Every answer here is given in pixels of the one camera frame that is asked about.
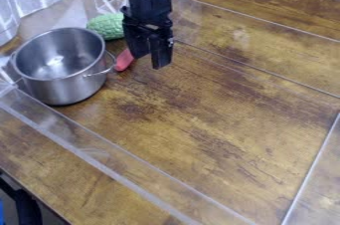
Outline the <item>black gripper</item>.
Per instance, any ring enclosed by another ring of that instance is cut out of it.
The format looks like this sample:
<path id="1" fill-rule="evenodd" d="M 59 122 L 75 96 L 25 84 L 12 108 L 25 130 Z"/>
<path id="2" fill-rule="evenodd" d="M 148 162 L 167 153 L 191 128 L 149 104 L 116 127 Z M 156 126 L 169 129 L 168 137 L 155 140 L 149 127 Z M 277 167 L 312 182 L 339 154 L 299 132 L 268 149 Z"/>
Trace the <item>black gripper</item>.
<path id="1" fill-rule="evenodd" d="M 121 8 L 131 53 L 136 59 L 151 53 L 155 69 L 167 66 L 172 59 L 171 11 L 171 0 L 128 0 Z"/>

